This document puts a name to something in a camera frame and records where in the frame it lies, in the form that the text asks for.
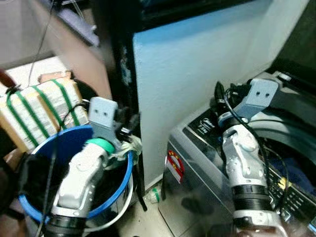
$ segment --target tiled floor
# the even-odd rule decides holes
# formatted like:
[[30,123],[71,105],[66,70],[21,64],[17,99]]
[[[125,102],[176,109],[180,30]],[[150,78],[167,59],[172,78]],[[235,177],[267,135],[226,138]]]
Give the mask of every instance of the tiled floor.
[[[24,65],[7,70],[17,84],[22,88],[27,86],[31,65]],[[43,73],[52,73],[66,70],[58,57],[44,59],[35,63],[31,77],[31,85],[38,84],[38,77]],[[0,95],[4,95],[6,88],[0,85]],[[158,204],[151,204],[145,200],[148,211],[144,212],[140,203],[130,207],[120,220],[115,224],[120,237],[172,237],[172,233],[158,211]],[[25,222],[17,222],[7,216],[0,216],[0,237],[24,237]]]

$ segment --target blue bucket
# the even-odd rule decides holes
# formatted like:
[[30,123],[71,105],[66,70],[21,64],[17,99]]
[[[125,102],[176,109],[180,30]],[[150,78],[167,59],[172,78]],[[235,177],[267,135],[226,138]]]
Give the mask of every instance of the blue bucket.
[[[58,157],[56,159],[56,163],[58,164],[68,164],[70,159],[82,150],[83,145],[85,142],[92,138],[92,127],[90,125],[82,125],[73,128],[66,129],[61,131],[58,136]],[[54,147],[54,140],[56,135],[49,137],[41,143],[34,151],[33,154],[41,154],[48,158],[51,157]],[[126,174],[124,179],[119,186],[119,188],[115,191],[115,193],[107,199],[103,204],[101,204],[96,209],[89,212],[88,218],[93,219],[96,216],[100,215],[100,213],[105,212],[107,208],[115,204],[118,198],[123,196],[124,191],[128,191],[128,185],[132,172],[132,162],[128,162]],[[33,207],[27,197],[25,195],[19,196],[19,201],[25,210],[25,212],[37,221],[41,221],[42,213]]]

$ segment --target plastic bucket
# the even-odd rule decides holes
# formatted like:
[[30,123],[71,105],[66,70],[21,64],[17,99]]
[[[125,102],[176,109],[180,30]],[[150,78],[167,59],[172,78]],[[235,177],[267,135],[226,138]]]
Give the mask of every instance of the plastic bucket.
[[[56,163],[68,165],[70,159],[80,152],[86,140],[92,138],[92,127],[90,125],[82,125],[61,131],[58,136],[58,157]],[[55,145],[56,135],[49,137],[41,143],[33,154],[42,154],[48,158],[51,157]],[[129,205],[131,193],[133,189],[132,181],[132,162],[128,162],[125,176],[118,189],[107,200],[88,215],[86,231],[101,230],[102,226],[108,227],[107,223],[115,220],[122,211],[125,211]],[[41,221],[42,213],[31,205],[25,195],[19,196],[19,201],[25,212],[37,221]]]

